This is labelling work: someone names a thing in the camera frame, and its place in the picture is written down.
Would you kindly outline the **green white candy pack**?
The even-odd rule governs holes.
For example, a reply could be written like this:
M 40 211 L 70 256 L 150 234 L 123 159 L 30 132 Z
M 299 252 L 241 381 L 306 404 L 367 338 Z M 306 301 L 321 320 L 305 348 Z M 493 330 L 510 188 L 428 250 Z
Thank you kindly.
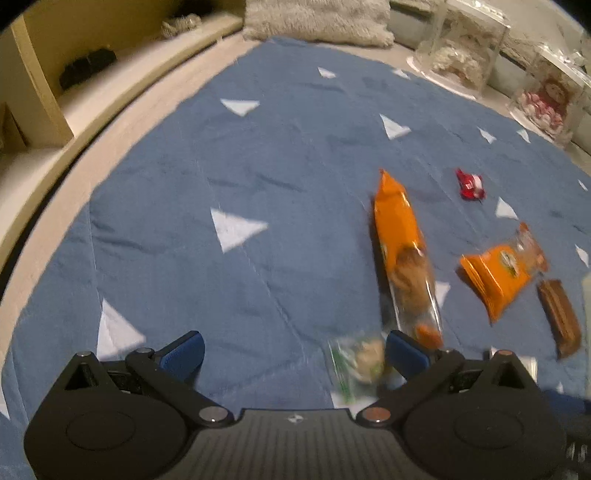
M 325 360 L 335 399 L 353 405 L 374 396 L 389 376 L 386 337 L 382 333 L 339 337 L 328 342 Z

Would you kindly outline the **orange cookie pack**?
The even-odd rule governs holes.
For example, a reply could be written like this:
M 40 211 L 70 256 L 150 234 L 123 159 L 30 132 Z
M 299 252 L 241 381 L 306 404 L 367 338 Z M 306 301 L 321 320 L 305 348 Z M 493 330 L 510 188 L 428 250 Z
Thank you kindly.
M 385 170 L 374 197 L 374 222 L 396 328 L 426 348 L 441 348 L 442 320 L 426 241 L 406 188 Z
M 460 267 L 486 307 L 491 323 L 539 274 L 549 268 L 546 255 L 522 222 L 513 237 L 481 254 L 463 255 Z

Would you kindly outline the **brown wafer packet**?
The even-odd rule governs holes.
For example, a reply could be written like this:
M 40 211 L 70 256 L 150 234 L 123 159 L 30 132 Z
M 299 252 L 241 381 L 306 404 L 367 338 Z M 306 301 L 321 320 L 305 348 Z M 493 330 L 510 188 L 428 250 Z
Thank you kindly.
M 549 321 L 559 360 L 574 355 L 581 347 L 582 332 L 572 304 L 557 279 L 542 280 L 538 296 Z

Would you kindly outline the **blue quilted triangle mat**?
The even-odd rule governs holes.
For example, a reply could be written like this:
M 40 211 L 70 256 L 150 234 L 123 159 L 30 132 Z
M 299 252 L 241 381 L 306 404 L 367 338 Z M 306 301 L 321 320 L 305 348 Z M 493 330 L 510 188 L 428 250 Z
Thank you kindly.
M 486 199 L 460 196 L 456 170 Z M 509 348 L 543 388 L 584 395 L 588 354 L 558 360 L 534 286 L 491 323 L 460 258 L 522 223 L 577 313 L 590 271 L 590 179 L 514 120 L 339 50 L 273 39 L 118 157 L 46 260 L 2 368 L 1 475 L 29 479 L 24 431 L 71 356 L 102 360 L 197 330 L 205 395 L 232 411 L 332 403 L 324 350 L 388 308 L 370 230 L 380 172 L 407 189 L 446 344 Z

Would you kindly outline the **small red candy wrapper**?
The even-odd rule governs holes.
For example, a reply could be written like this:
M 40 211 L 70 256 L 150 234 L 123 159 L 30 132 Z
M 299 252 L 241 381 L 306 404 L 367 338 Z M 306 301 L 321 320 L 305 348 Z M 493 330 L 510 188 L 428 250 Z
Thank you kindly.
M 456 177 L 459 182 L 460 196 L 463 200 L 483 201 L 486 199 L 486 191 L 481 175 L 470 174 L 457 169 Z

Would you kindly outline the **clear case red doll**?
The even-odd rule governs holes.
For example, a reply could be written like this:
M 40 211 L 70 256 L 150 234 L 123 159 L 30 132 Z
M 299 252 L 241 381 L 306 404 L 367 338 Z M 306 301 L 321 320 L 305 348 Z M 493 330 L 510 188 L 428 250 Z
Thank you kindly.
M 571 143 L 590 102 L 590 77 L 576 63 L 581 59 L 577 52 L 567 56 L 539 45 L 509 104 L 518 123 L 562 148 Z

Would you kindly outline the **wooden bedside shelf left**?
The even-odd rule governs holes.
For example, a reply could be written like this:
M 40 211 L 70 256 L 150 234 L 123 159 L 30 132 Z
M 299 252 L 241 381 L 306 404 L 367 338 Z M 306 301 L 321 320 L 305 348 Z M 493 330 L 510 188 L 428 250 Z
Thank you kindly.
M 88 143 L 147 87 L 242 29 L 242 1 L 193 1 L 201 24 L 159 37 L 178 1 L 37 1 L 1 34 L 1 108 L 24 149 L 1 156 L 1 260 Z

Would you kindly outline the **clear case white doll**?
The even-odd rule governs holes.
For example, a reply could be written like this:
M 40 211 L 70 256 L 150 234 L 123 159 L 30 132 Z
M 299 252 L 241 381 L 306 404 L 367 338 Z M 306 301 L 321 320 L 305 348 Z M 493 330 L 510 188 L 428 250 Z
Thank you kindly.
M 509 31 L 505 14 L 484 1 L 443 1 L 407 63 L 440 87 L 475 100 Z

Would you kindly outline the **fluffy white pillow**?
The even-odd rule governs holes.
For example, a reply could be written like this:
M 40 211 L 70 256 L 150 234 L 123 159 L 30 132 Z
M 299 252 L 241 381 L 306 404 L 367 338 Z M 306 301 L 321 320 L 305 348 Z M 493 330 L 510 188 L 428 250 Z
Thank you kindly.
M 388 29 L 390 12 L 388 1 L 249 1 L 243 34 L 252 40 L 284 36 L 387 48 L 394 44 L 394 34 Z

